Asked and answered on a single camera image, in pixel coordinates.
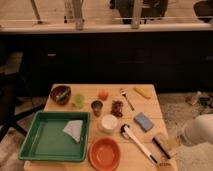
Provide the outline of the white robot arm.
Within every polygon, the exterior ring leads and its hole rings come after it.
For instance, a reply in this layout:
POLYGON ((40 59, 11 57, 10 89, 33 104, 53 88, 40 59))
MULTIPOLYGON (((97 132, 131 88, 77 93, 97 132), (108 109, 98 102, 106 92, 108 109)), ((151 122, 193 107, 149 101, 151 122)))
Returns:
POLYGON ((208 142, 213 145, 213 114, 199 115, 184 124, 181 136, 186 146, 208 142))

